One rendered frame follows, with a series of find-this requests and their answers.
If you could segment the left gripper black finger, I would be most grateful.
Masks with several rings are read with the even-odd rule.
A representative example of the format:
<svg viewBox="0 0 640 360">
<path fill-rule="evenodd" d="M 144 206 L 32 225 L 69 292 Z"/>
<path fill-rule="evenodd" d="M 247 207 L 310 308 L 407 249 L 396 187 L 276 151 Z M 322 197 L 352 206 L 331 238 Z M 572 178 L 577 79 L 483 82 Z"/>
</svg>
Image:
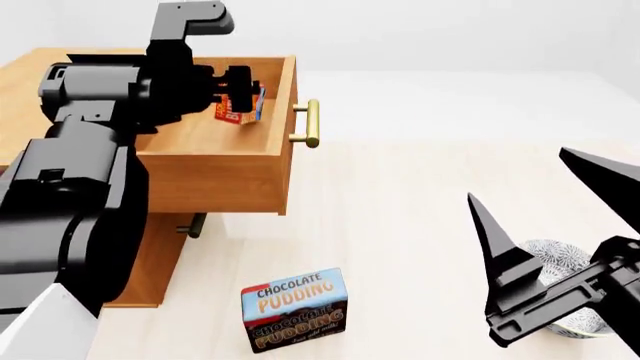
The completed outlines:
<svg viewBox="0 0 640 360">
<path fill-rule="evenodd" d="M 253 95 L 260 90 L 258 80 L 252 80 L 251 68 L 233 65 L 227 70 L 227 95 L 234 113 L 251 113 L 254 109 Z"/>
</svg>

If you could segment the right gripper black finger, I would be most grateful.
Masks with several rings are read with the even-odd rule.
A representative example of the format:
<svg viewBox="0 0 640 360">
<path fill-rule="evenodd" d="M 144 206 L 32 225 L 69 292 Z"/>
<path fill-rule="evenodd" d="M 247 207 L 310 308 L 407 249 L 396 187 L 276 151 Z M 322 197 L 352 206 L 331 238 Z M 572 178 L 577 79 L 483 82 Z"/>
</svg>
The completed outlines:
<svg viewBox="0 0 640 360">
<path fill-rule="evenodd" d="M 640 166 L 563 147 L 566 167 L 636 233 L 640 234 Z"/>
<path fill-rule="evenodd" d="M 473 194 L 467 202 L 482 249 L 488 295 L 485 314 L 505 314 L 547 292 L 539 281 L 541 261 L 518 247 Z"/>
</svg>

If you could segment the red butter box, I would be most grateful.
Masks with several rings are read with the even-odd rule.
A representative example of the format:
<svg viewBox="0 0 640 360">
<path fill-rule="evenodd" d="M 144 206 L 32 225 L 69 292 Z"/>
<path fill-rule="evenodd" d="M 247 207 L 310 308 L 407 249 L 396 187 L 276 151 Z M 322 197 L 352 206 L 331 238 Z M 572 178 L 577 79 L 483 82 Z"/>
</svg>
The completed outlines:
<svg viewBox="0 0 640 360">
<path fill-rule="evenodd" d="M 262 117 L 265 98 L 265 86 L 259 83 L 254 86 L 253 90 L 253 110 L 250 113 L 235 113 L 231 111 L 232 103 L 228 95 L 221 95 L 221 101 L 215 105 L 215 119 L 235 125 L 249 125 L 259 122 Z"/>
</svg>

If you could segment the open wooden drawer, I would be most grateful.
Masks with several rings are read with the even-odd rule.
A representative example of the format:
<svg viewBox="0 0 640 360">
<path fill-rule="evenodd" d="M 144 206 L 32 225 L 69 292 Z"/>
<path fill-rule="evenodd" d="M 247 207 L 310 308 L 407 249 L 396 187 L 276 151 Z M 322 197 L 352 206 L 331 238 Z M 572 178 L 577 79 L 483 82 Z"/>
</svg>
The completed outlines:
<svg viewBox="0 0 640 360">
<path fill-rule="evenodd" d="M 285 215 L 298 102 L 295 56 L 199 57 L 222 74 L 247 65 L 266 89 L 259 122 L 236 125 L 216 118 L 211 104 L 157 134 L 137 138 L 150 175 L 149 210 L 176 212 L 268 212 Z"/>
</svg>

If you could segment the wooden cabinet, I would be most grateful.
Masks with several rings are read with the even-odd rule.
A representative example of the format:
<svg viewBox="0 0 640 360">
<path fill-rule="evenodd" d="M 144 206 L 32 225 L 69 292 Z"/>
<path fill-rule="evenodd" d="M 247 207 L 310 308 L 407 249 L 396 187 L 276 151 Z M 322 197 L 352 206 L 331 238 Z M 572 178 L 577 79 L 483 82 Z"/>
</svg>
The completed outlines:
<svg viewBox="0 0 640 360">
<path fill-rule="evenodd" d="M 32 50 L 0 68 L 0 170 L 18 153 L 19 146 L 41 135 L 45 117 L 39 111 L 37 85 L 47 65 L 65 59 L 61 48 Z M 189 125 L 165 125 L 157 135 L 142 137 L 142 161 L 150 167 L 151 209 L 144 236 L 124 292 L 110 308 L 157 308 L 167 291 L 186 236 L 176 232 L 180 221 L 191 218 L 195 166 L 203 156 L 177 139 Z"/>
</svg>

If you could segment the white patterned bowl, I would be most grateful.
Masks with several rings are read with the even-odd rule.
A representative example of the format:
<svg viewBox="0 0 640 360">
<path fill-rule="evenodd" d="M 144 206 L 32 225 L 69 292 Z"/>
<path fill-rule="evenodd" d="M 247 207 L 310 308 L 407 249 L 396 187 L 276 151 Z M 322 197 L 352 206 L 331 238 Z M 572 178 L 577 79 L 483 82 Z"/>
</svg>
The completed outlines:
<svg viewBox="0 0 640 360">
<path fill-rule="evenodd" d="M 573 275 L 590 264 L 591 255 L 575 245 L 552 239 L 530 239 L 518 245 L 537 257 L 543 266 L 538 280 L 550 285 L 568 275 Z M 613 333 L 605 321 L 592 309 L 578 311 L 546 326 L 550 332 L 566 338 L 604 338 Z"/>
</svg>

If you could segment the chocolate pudding box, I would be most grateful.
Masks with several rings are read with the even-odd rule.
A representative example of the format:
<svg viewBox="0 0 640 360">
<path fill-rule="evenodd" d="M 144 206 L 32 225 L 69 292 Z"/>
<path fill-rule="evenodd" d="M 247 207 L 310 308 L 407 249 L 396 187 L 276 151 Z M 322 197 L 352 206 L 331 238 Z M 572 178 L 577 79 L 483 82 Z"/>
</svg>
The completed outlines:
<svg viewBox="0 0 640 360">
<path fill-rule="evenodd" d="M 240 299 L 253 353 L 346 330 L 348 292 L 338 268 L 246 287 Z"/>
</svg>

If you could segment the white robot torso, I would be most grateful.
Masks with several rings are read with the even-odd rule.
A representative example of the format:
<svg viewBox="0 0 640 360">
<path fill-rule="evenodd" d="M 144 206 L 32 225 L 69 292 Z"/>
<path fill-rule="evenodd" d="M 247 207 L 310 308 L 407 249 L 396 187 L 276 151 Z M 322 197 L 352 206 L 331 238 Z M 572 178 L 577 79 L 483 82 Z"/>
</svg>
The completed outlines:
<svg viewBox="0 0 640 360">
<path fill-rule="evenodd" d="M 52 284 L 0 332 L 0 360 L 87 360 L 99 320 Z"/>
</svg>

